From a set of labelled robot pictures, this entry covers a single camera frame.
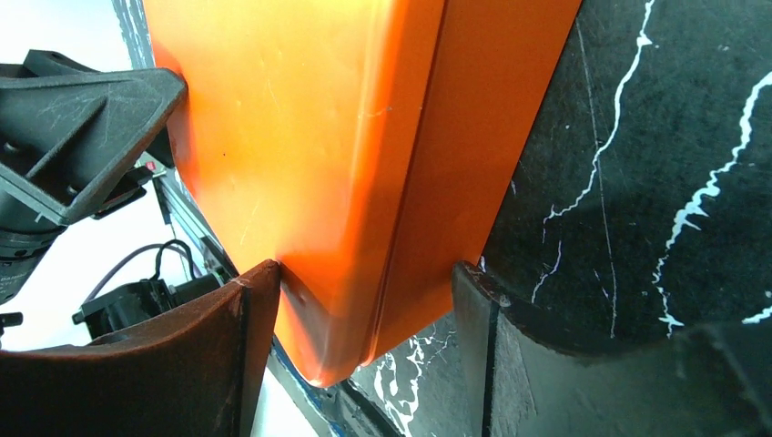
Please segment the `orange box lid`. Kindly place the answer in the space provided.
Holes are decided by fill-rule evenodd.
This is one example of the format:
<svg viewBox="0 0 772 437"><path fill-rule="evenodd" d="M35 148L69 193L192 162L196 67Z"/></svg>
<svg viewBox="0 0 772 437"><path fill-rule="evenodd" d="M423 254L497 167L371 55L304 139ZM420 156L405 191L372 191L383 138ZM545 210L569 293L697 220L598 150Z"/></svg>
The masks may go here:
<svg viewBox="0 0 772 437"><path fill-rule="evenodd" d="M282 267L275 333L328 387L370 357L441 1L147 1L183 76L178 173L239 270Z"/></svg>

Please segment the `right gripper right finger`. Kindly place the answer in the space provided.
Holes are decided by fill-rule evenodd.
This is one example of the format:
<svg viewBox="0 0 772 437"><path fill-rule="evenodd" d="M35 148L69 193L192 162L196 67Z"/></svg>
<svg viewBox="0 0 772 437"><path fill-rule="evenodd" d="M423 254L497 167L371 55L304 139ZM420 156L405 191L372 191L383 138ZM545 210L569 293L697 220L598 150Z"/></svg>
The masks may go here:
<svg viewBox="0 0 772 437"><path fill-rule="evenodd" d="M768 436L771 324L701 325L642 346L577 328L477 266L452 269L475 436Z"/></svg>

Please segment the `orange chocolate box with tray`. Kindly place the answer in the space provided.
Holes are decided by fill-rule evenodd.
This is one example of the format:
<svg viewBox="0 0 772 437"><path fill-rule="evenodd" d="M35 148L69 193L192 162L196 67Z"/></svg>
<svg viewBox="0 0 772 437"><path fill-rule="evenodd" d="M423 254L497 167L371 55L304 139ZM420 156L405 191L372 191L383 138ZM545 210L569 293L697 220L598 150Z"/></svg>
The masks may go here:
<svg viewBox="0 0 772 437"><path fill-rule="evenodd" d="M483 251L579 6L445 4L365 363L450 309L452 266Z"/></svg>

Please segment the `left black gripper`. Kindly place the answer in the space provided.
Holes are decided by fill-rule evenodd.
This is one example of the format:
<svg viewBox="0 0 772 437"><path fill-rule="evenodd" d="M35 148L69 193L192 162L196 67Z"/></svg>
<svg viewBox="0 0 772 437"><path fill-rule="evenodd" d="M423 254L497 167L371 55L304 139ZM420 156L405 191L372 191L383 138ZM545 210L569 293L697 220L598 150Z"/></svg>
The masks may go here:
<svg viewBox="0 0 772 437"><path fill-rule="evenodd" d="M2 302L70 226L145 195L137 161L186 91L165 68L99 72L52 51L2 65Z"/></svg>

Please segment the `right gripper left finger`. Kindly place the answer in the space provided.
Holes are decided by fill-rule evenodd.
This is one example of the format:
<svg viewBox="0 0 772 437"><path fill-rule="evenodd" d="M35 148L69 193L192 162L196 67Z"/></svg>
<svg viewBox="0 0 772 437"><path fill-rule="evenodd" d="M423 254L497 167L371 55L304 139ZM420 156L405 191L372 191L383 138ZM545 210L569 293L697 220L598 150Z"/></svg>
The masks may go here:
<svg viewBox="0 0 772 437"><path fill-rule="evenodd" d="M4 436L248 436L280 296L265 260L217 290L99 337L1 355Z"/></svg>

